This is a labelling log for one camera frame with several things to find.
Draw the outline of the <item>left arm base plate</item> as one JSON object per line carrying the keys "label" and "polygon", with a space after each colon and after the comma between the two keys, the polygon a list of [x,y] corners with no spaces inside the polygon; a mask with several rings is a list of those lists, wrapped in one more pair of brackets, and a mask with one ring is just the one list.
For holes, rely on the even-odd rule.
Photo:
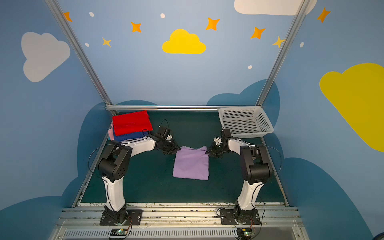
{"label": "left arm base plate", "polygon": [[139,226],[142,219],[142,210],[125,210],[114,212],[106,208],[100,220],[100,226]]}

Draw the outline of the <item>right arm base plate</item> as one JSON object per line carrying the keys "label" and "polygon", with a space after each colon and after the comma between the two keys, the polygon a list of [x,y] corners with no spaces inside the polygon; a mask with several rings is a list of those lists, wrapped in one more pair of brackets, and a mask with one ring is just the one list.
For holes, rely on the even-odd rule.
{"label": "right arm base plate", "polygon": [[256,209],[244,211],[238,208],[224,209],[219,208],[217,215],[222,225],[260,225],[261,216]]}

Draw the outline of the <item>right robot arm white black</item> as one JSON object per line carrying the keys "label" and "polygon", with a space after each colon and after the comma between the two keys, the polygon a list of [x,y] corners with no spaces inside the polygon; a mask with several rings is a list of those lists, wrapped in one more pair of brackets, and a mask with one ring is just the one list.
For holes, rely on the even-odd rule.
{"label": "right robot arm white black", "polygon": [[272,176],[273,171],[269,164],[264,162],[259,146],[238,138],[215,138],[206,154],[218,158],[229,152],[234,152],[240,156],[244,183],[234,209],[220,210],[222,225],[260,224],[256,200],[261,188]]}

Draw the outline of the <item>purple t shirt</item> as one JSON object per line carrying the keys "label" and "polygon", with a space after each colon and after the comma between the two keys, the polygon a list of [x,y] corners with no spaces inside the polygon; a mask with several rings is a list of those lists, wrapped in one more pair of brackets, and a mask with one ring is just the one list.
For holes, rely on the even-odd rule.
{"label": "purple t shirt", "polygon": [[199,149],[182,146],[177,152],[173,170],[173,177],[192,180],[209,180],[208,148]]}

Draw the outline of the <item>white plastic laundry basket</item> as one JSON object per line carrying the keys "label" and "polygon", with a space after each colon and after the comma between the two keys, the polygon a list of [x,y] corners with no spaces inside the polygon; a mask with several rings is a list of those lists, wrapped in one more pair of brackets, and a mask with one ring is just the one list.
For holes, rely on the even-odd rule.
{"label": "white plastic laundry basket", "polygon": [[223,129],[229,129],[235,138],[262,138],[274,132],[270,119],[259,106],[220,108],[218,113]]}

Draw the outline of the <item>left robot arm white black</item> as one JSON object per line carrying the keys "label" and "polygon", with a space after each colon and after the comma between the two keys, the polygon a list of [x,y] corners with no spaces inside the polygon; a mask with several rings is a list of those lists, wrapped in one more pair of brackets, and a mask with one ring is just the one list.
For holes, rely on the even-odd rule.
{"label": "left robot arm white black", "polygon": [[127,211],[124,197],[124,176],[127,173],[130,159],[138,154],[152,150],[161,150],[165,155],[176,154],[181,148],[176,141],[158,140],[144,137],[142,139],[117,142],[107,145],[107,152],[103,154],[97,164],[102,175],[106,191],[106,205],[100,221],[101,226],[139,225],[142,212],[138,212],[138,219],[133,220]]}

